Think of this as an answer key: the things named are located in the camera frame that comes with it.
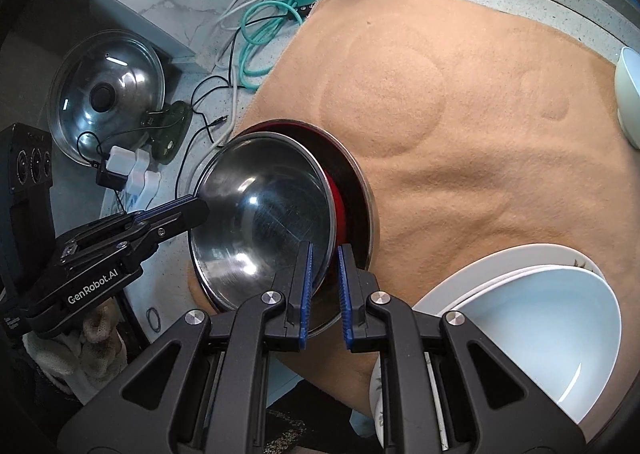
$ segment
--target black lid knob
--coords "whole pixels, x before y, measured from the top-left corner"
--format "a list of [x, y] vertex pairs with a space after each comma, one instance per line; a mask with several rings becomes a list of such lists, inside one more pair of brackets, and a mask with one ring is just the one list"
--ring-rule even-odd
[[107, 112], [116, 103], [116, 90], [113, 85], [100, 82], [92, 88], [89, 102], [95, 112]]

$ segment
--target silver screw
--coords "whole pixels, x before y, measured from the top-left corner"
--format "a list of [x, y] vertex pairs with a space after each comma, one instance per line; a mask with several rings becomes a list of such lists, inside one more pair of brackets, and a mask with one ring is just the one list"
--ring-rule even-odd
[[191, 324], [192, 326], [197, 326], [204, 320], [204, 318], [205, 318], [204, 311], [199, 309], [192, 309], [191, 311], [188, 311], [184, 316], [184, 319], [186, 320], [186, 322], [188, 324]]
[[278, 293], [277, 291], [265, 291], [262, 294], [262, 302], [264, 302], [265, 304], [277, 304], [281, 301], [281, 299], [282, 295], [280, 295], [280, 293]]
[[465, 323], [465, 316], [460, 311], [449, 311], [444, 315], [445, 320], [452, 326], [460, 326]]
[[386, 291], [374, 291], [370, 296], [373, 304], [387, 304], [391, 300], [391, 296]]

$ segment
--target dark green object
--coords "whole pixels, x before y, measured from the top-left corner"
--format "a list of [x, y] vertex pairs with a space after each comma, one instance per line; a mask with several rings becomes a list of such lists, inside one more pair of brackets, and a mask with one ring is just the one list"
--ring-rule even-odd
[[142, 126], [150, 129], [154, 160], [162, 165], [171, 163], [184, 141], [192, 117], [191, 106], [185, 101], [174, 101], [171, 105], [165, 103], [162, 111], [146, 113]]

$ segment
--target brown tablecloth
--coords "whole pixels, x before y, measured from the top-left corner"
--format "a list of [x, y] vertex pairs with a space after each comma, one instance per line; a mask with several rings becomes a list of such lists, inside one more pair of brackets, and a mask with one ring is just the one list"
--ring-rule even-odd
[[[623, 318], [591, 437], [640, 368], [640, 163], [616, 120], [614, 66], [535, 21], [463, 0], [321, 0], [239, 130], [296, 118], [356, 156], [380, 213], [380, 286], [413, 305], [481, 257], [526, 243], [587, 254]], [[193, 292], [198, 287], [191, 278]], [[340, 326], [284, 362], [365, 414], [375, 355]]]

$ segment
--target gloved hand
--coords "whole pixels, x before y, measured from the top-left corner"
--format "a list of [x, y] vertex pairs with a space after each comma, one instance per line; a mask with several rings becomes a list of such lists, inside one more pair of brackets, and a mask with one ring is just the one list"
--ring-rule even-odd
[[22, 337], [27, 353], [60, 390], [72, 392], [85, 405], [127, 366], [127, 349], [116, 331], [118, 311], [113, 299], [92, 310], [74, 329], [54, 339], [35, 333]]

